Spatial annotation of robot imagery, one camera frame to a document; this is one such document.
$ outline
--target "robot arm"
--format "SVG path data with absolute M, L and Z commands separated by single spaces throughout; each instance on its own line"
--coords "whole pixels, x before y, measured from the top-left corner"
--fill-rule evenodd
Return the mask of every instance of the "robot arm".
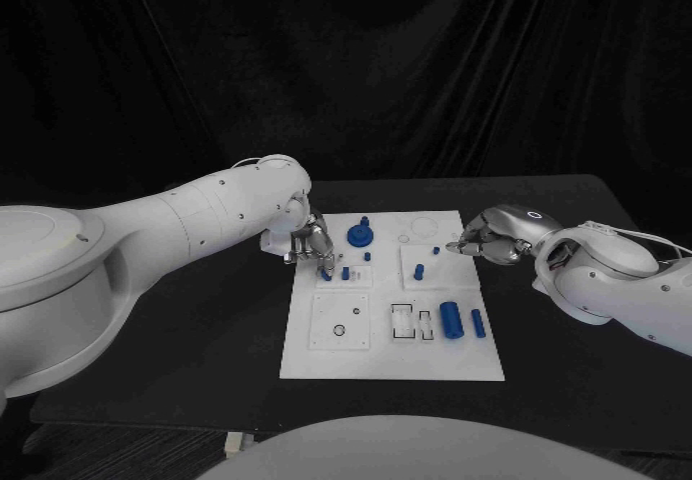
M 593 325 L 615 318 L 639 336 L 692 355 L 692 257 L 658 262 L 619 231 L 594 222 L 563 229 L 537 210 L 501 205 L 476 217 L 447 249 L 501 265 L 534 255 L 534 287 L 573 318 Z
M 108 207 L 0 207 L 0 413 L 6 396 L 55 385 L 97 359 L 163 275 L 251 236 L 264 232 L 264 250 L 318 259 L 333 274 L 310 186 L 299 162 L 270 155 Z

